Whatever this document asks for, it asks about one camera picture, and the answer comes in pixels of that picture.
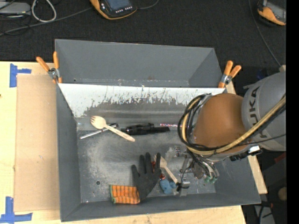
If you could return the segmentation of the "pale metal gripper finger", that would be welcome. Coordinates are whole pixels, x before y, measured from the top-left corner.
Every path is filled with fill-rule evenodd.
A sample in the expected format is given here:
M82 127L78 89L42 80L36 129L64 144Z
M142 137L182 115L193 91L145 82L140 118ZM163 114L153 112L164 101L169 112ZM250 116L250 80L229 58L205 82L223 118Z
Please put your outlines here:
M173 188L174 196L187 196L187 191L189 187L189 181L181 181L180 183L177 183L175 188Z
M181 145L169 146L165 153L167 164L183 164L185 161L184 148Z

